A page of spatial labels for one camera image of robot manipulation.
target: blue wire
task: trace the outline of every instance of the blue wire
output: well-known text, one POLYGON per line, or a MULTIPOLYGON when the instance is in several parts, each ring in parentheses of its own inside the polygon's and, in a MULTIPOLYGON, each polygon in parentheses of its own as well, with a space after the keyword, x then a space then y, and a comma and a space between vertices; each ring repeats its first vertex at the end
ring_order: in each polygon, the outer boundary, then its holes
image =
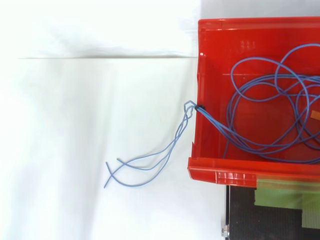
MULTIPOLYGON (((307 75, 296 74, 293 70, 291 70, 289 67, 284 65, 285 60, 287 59, 287 57, 290 54, 292 54, 296 50, 306 48, 306 47, 320 47, 320 44, 310 43, 310 44, 304 44, 304 45, 297 46, 297 47, 293 48, 292 50, 290 50, 282 58, 282 60, 280 62, 277 62, 272 59, 264 58, 264 57, 248 57, 248 58, 245 58, 243 60, 238 61, 232 67, 231 73, 230 73, 230 78, 231 78, 231 82, 234 86, 235 93, 231 97, 231 99, 227 105, 227 108, 226 108, 227 126, 218 122, 203 108, 199 107, 197 109, 197 111, 200 114, 202 114, 206 119, 208 119, 217 128, 217 130, 227 139, 223 158, 225 158, 227 155, 229 143, 232 143, 237 148, 239 148, 245 152, 256 154, 264 159, 275 161, 275 162, 298 163, 298 164, 315 164, 315 163, 320 162, 320 156, 316 157, 314 159, 310 159, 310 160, 291 160, 291 159, 282 159, 282 158, 270 156, 271 154, 279 153, 281 151, 284 151, 284 150, 290 148, 293 145, 301 144, 301 143, 305 144, 307 147, 309 147, 311 149, 320 150, 320 146, 316 146, 316 145, 313 145, 310 142, 308 142, 309 140, 312 139, 315 142, 317 142, 318 144, 320 144, 320 139, 317 138, 317 136, 320 135, 320 131, 318 131, 317 133, 311 133, 310 130, 306 127, 306 124, 307 124, 307 121, 309 118, 309 113, 310 113, 310 106, 320 98, 320 95, 310 94, 308 92, 308 89, 320 87, 320 76, 307 76, 307 75), (255 79, 252 79, 252 80, 246 82, 242 86, 237 87, 235 79, 234 79, 234 71, 238 65, 240 65, 244 62, 248 62, 248 61, 264 61, 264 62, 269 62, 269 63, 275 64, 275 65, 277 65, 275 74, 269 74, 269 75, 257 77, 255 79), (288 74, 288 73, 279 74, 280 68, 287 70, 290 74, 288 74), (289 86, 286 89, 282 89, 281 87, 279 87, 278 81, 283 80, 283 79, 296 79, 297 82, 293 83, 291 86, 289 86), (245 95, 246 91, 248 91, 250 88, 258 86, 258 85, 267 85, 267 86, 274 87, 277 90, 277 94, 270 96, 270 97, 263 98, 263 99, 250 98, 245 95), (297 85, 301 85, 301 87, 302 87, 302 89, 298 93, 288 93, 292 88, 294 88, 297 85), (252 101, 252 102, 262 103, 262 102, 267 102, 267 101, 276 99, 280 96, 285 96, 288 99, 289 103, 292 106, 294 118, 295 118, 295 121, 285 131, 285 133, 283 133, 279 138, 277 138, 275 141, 273 141, 270 144, 257 143, 257 142, 251 141, 251 140, 249 140, 249 139, 247 139, 237 133, 236 128, 234 126, 234 119, 235 119, 236 109, 238 107, 238 104, 239 104, 239 101, 241 98, 244 98, 244 99, 246 99, 248 101, 252 101), (306 106, 302 111, 299 111, 298 105, 299 105, 299 100, 301 99, 301 97, 306 99, 306 106), (294 128, 296 129, 296 132, 297 132, 296 138, 294 140, 292 140, 291 142, 280 144, 279 142, 282 139, 284 139, 288 135, 288 133, 291 132, 294 128), (304 132, 308 134, 308 137, 303 136, 304 132)), ((183 106, 184 115, 183 115, 183 118, 182 118, 180 125, 178 126, 178 129, 175 132, 174 139, 162 151, 159 151, 159 152, 156 152, 153 154, 149 154, 149 155, 145 155, 145 156, 141 156, 141 157, 136 157, 136 158, 131 159, 127 162, 124 162, 124 161, 120 160, 119 158, 117 158, 117 160, 121 163, 121 165, 115 171, 111 171, 109 164, 106 162, 105 164, 106 164, 107 169, 110 173, 110 176, 109 176, 108 180, 106 181, 104 187, 107 186, 107 184, 109 183, 109 181, 111 179, 114 179, 116 182, 118 182, 119 184, 126 186, 126 187, 143 186, 147 183, 150 183, 153 179, 155 179, 160 174, 160 172, 164 169, 166 164, 168 163, 169 158, 171 156, 171 153, 172 153, 177 141, 181 137, 182 133, 185 131, 185 129, 188 125, 189 119, 193 116, 193 110, 195 109, 196 106, 197 105, 191 100, 184 104, 184 106, 183 106), (137 167, 137 166, 133 166, 130 164, 131 162, 134 162, 134 161, 137 161, 140 159, 159 155, 165 151, 167 151, 166 155, 163 158, 161 158, 152 167, 149 167, 149 168, 137 167), (143 183, 139 183, 139 184, 127 184, 127 183, 120 181, 119 179, 117 179, 115 177, 115 173, 118 170, 120 170, 121 168, 123 168, 124 166, 135 169, 135 170, 140 170, 140 171, 150 171, 150 170, 155 169, 157 166, 160 166, 160 167, 159 167, 159 170, 156 172, 156 174, 152 178, 150 178, 149 180, 147 180, 143 183)))

